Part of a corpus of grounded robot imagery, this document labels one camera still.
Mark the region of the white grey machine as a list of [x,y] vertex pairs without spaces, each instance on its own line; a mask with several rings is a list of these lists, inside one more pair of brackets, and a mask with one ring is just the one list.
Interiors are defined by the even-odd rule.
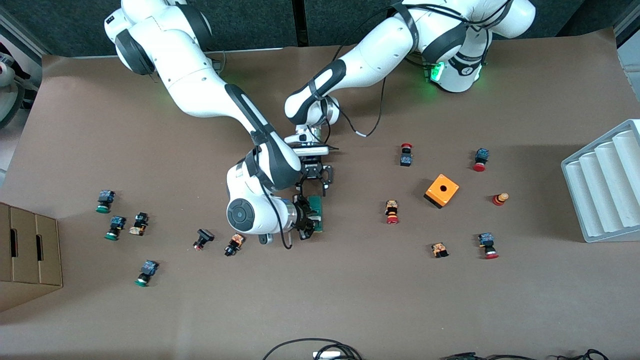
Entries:
[[15,60],[0,52],[0,130],[5,128],[22,107],[25,87],[12,68]]

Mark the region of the white grooved plastic tray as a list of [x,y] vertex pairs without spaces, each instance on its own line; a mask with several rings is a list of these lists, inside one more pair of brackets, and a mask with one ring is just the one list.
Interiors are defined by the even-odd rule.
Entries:
[[640,119],[628,119],[561,162],[586,243],[640,242]]

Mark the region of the brown cardboard box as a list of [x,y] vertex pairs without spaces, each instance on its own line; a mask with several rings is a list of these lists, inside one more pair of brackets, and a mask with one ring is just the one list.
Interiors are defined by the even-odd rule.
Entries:
[[62,287],[57,220],[0,202],[0,313]]

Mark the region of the black switch orange contact block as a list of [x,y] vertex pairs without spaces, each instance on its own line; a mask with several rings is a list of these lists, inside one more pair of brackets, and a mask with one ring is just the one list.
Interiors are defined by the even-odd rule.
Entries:
[[145,212],[140,212],[134,217],[134,224],[128,230],[131,235],[142,236],[146,232],[149,216]]

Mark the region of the orange button enclosure box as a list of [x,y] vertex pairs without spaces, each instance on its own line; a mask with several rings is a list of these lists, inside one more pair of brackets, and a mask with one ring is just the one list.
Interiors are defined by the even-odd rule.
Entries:
[[443,208],[448,205],[460,186],[444,174],[439,174],[434,182],[426,189],[423,197],[436,208]]

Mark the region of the green load switch white handle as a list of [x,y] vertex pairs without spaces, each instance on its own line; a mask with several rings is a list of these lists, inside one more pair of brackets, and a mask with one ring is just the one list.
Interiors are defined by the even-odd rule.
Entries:
[[317,194],[311,195],[307,198],[310,208],[311,214],[309,215],[309,219],[311,219],[314,223],[314,231],[316,233],[323,232],[323,203],[322,196]]

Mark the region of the green push button blue block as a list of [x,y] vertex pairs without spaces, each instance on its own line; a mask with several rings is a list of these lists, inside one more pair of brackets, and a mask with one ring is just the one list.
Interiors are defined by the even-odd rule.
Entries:
[[98,205],[96,206],[96,212],[99,214],[109,214],[111,211],[112,203],[115,199],[115,192],[109,189],[101,190],[97,199]]
[[141,267],[141,273],[138,275],[135,284],[140,287],[147,287],[151,278],[158,270],[159,264],[154,260],[146,260]]
[[105,239],[110,241],[117,241],[121,231],[125,228],[126,218],[123,216],[113,216],[110,219],[109,230],[105,233]]

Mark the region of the black push button orange block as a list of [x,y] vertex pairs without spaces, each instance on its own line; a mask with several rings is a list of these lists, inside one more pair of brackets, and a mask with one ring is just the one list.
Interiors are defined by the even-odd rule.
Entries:
[[224,249],[224,255],[234,256],[242,248],[245,241],[246,241],[246,238],[244,237],[244,235],[235,233],[231,237],[229,244]]

